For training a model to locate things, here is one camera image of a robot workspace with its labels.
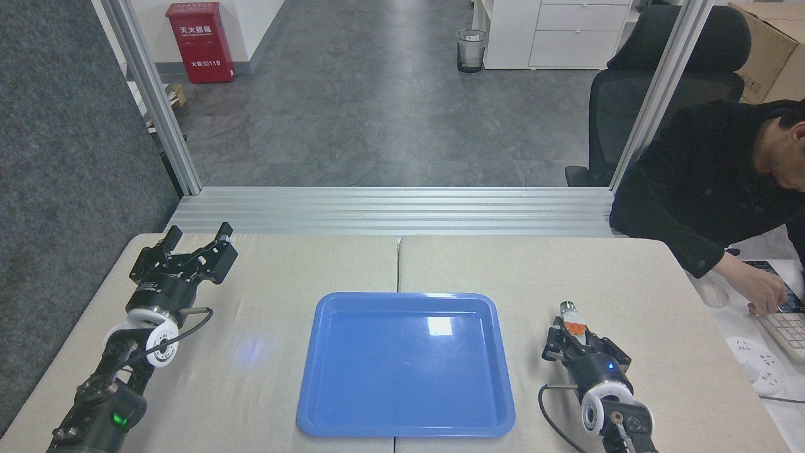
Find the person's hand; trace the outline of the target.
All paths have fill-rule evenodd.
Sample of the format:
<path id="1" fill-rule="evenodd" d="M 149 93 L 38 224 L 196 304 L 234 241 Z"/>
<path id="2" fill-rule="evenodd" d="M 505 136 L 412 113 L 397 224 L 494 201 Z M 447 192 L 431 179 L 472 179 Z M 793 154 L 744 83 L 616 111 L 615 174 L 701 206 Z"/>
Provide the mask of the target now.
<path id="1" fill-rule="evenodd" d="M 723 252 L 713 270 L 747 299 L 748 311 L 753 315 L 770 315 L 787 302 L 782 278 L 757 269 L 728 252 Z"/>

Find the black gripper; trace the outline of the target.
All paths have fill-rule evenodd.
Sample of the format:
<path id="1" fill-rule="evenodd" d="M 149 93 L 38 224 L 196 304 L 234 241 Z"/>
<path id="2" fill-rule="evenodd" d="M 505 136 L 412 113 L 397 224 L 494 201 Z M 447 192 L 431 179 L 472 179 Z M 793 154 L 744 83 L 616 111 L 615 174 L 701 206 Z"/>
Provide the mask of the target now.
<path id="1" fill-rule="evenodd" d="M 214 240 L 179 261 L 178 276 L 170 274 L 172 251 L 183 232 L 171 226 L 163 240 L 153 247 L 144 247 L 129 274 L 130 280 L 139 282 L 128 302 L 128 311 L 134 309 L 157 310 L 178 315 L 193 306 L 200 281 L 222 284 L 233 267 L 238 251 L 230 241 L 233 227 L 224 221 Z"/>
<path id="2" fill-rule="evenodd" d="M 590 337 L 584 324 L 567 327 L 561 316 L 555 316 L 548 329 L 541 358 L 546 361 L 569 361 L 569 375 L 576 384 L 576 395 L 584 396 L 604 382 L 623 384 L 629 394 L 633 385 L 626 377 L 632 358 L 609 337 Z"/>

